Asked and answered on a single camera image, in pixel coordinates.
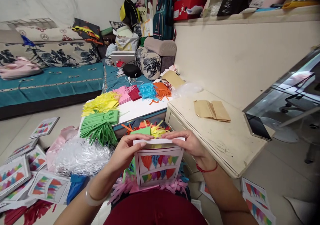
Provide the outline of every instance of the white wall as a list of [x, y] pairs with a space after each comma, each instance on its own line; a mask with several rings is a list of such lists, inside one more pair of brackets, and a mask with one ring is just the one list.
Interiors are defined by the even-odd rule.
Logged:
[[320, 22], [176, 25], [187, 81], [243, 110], [320, 44]]
[[78, 17], [100, 26], [110, 27], [109, 20], [120, 21], [124, 0], [0, 0], [0, 22], [17, 19], [51, 18], [60, 27], [72, 26]]

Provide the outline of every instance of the pink cloth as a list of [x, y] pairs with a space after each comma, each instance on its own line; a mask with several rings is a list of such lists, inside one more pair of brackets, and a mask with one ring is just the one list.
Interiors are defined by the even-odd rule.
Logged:
[[41, 73], [39, 64], [34, 64], [25, 57], [17, 57], [13, 64], [0, 66], [0, 76], [3, 80], [13, 80]]
[[129, 94], [126, 92], [126, 86], [121, 86], [120, 88], [113, 91], [121, 94], [121, 97], [119, 98], [119, 105], [131, 100]]

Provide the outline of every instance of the yellow paper fringe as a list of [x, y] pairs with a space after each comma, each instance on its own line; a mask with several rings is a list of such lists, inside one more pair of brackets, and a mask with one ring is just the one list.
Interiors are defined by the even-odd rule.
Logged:
[[114, 110], [119, 105], [119, 97], [118, 93], [112, 91], [99, 95], [94, 100], [85, 103], [81, 117], [95, 112], [107, 113], [109, 110]]

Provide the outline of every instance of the green backpack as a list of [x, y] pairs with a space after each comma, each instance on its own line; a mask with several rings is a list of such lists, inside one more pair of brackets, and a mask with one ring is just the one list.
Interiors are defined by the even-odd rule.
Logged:
[[157, 1], [156, 14], [153, 17], [153, 38], [174, 39], [172, 0]]

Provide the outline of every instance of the table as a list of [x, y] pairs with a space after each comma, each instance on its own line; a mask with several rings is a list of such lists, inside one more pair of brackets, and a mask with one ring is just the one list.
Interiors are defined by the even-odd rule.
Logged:
[[[194, 100], [222, 101], [230, 115], [231, 122], [219, 122], [210, 118], [200, 118], [194, 112]], [[244, 113], [208, 91], [168, 102], [165, 121], [173, 130], [190, 129], [209, 151], [213, 158], [232, 178], [239, 178], [252, 161], [262, 151], [267, 141], [250, 134]], [[274, 131], [267, 128], [272, 137]], [[191, 181], [201, 181], [203, 177], [196, 168], [194, 158], [183, 155], [192, 175]]]

